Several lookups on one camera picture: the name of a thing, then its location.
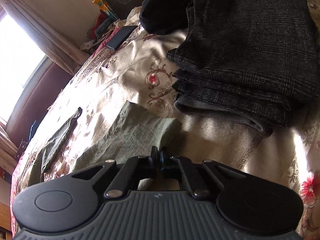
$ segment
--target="ribbed rubber surface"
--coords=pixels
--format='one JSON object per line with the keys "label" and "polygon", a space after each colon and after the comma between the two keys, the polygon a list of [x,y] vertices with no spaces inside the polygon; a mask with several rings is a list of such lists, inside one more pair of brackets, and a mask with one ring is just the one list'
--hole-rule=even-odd
{"label": "ribbed rubber surface", "polygon": [[295,232],[252,236],[227,223],[210,202],[185,191],[133,191],[107,202],[98,216],[74,232],[44,236],[23,230],[16,240],[301,240]]}

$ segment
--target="smartphone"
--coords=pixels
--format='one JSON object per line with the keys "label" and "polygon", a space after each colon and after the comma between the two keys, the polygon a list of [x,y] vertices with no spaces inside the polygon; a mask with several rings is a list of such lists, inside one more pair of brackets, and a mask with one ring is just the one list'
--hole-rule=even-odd
{"label": "smartphone", "polygon": [[107,47],[110,49],[118,49],[120,45],[129,37],[129,35],[136,28],[136,25],[133,26],[123,26],[115,36],[107,43]]}

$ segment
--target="gray fabric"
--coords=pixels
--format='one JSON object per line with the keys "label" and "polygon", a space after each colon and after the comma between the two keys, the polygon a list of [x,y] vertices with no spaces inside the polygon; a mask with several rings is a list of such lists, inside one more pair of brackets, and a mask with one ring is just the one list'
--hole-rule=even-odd
{"label": "gray fabric", "polygon": [[28,187],[40,183],[44,179],[44,172],[50,168],[53,161],[56,160],[62,145],[65,143],[68,135],[76,125],[77,119],[82,114],[82,108],[77,111],[57,130],[48,140],[46,145],[40,150],[32,165]]}
{"label": "gray fabric", "polygon": [[306,0],[193,0],[188,36],[169,60],[203,78],[319,96],[317,28]]}
{"label": "gray fabric", "polygon": [[219,107],[208,104],[203,101],[187,98],[184,95],[178,95],[175,99],[174,106],[184,114],[198,114],[204,117],[218,118],[229,122],[241,123],[255,128],[257,131],[267,134],[270,133],[270,127],[267,122],[259,119],[239,114]]}
{"label": "gray fabric", "polygon": [[125,163],[134,156],[150,155],[152,146],[166,146],[179,134],[181,126],[176,118],[160,118],[126,101],[108,133],[76,160],[73,171],[107,159]]}
{"label": "gray fabric", "polygon": [[320,92],[306,0],[192,0],[188,36],[167,54],[182,95],[286,127]]}
{"label": "gray fabric", "polygon": [[[212,90],[207,87],[195,86],[183,81],[176,81],[172,87],[181,95],[188,98],[203,101],[229,111],[263,120],[269,124],[285,127],[289,118],[289,112],[282,107],[276,107],[274,103],[257,102],[246,97],[228,92]],[[281,116],[283,122],[276,122],[273,117]]]}

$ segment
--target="dark green cloth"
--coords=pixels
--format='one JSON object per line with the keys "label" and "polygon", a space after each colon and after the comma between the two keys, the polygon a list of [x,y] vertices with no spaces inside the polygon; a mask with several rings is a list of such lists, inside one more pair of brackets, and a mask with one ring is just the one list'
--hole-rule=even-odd
{"label": "dark green cloth", "polygon": [[77,119],[82,114],[82,108],[77,111],[57,130],[48,140],[46,145],[40,150],[36,156],[35,162],[31,167],[28,180],[28,187],[43,181],[44,172],[50,168],[53,161],[57,159],[61,146],[65,143],[69,134],[74,129]]}
{"label": "dark green cloth", "polygon": [[108,133],[76,160],[74,171],[107,159],[125,163],[134,156],[150,155],[152,146],[161,149],[168,145],[181,126],[176,118],[160,118],[126,101]]}

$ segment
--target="curtain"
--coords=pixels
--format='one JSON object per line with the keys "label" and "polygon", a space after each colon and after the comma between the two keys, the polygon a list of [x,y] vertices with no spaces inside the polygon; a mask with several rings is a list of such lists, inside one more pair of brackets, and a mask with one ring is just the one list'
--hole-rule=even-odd
{"label": "curtain", "polygon": [[17,151],[17,147],[10,141],[7,133],[0,126],[0,166],[11,175],[17,165],[15,160]]}
{"label": "curtain", "polygon": [[7,13],[5,12],[5,10],[2,8],[2,6],[0,6],[0,21],[2,20],[2,18],[6,15]]}
{"label": "curtain", "polygon": [[89,55],[56,32],[36,13],[28,0],[0,0],[0,5],[33,39],[38,47],[61,68],[74,75]]}

